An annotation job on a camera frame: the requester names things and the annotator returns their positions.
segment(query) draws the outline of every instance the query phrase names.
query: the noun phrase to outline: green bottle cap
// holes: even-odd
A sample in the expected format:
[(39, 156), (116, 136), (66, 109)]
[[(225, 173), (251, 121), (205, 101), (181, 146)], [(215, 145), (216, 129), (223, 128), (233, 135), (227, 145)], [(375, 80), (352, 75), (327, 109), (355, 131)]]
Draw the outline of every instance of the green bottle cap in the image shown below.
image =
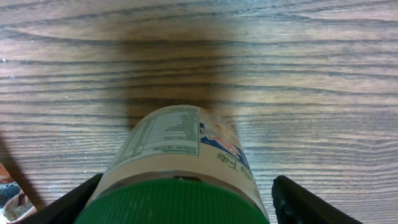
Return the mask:
[(121, 187), (89, 204), (75, 224), (269, 224), (240, 195), (185, 179), (159, 179)]

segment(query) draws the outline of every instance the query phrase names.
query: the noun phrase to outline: black plastic part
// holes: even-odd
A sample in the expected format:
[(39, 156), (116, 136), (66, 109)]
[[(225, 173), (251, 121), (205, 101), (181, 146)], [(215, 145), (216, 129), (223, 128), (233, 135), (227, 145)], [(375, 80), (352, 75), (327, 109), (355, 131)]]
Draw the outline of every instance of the black plastic part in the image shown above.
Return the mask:
[(272, 198), (279, 224), (361, 223), (284, 175), (274, 180)]
[(27, 217), (21, 224), (71, 224), (93, 194), (102, 174), (96, 174), (45, 209)]

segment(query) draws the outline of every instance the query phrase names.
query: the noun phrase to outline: dark wood grain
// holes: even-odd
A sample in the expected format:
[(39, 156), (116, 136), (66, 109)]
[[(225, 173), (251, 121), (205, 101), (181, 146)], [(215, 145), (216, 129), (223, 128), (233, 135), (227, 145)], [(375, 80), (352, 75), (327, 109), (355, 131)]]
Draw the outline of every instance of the dark wood grain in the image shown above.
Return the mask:
[(279, 174), (395, 223), (397, 62), (395, 0), (3, 0), (1, 159), (43, 206), (147, 113), (197, 105), (236, 128), (272, 223)]

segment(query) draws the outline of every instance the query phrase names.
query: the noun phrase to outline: bottle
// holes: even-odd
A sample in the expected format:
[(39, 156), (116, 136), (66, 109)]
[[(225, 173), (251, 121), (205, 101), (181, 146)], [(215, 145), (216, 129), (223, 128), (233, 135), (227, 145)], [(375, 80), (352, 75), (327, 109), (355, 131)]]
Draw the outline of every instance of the bottle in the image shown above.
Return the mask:
[(89, 223), (269, 223), (232, 127), (196, 106), (137, 123), (81, 211)]

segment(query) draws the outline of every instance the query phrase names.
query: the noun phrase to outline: nutrition facts label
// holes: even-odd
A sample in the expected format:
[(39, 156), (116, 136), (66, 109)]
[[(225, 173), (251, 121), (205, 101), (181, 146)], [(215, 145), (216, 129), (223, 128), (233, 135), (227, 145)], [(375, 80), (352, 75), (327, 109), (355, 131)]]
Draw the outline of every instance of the nutrition facts label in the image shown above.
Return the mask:
[(111, 167), (154, 154), (198, 155), (198, 128), (196, 108), (164, 108), (134, 128)]

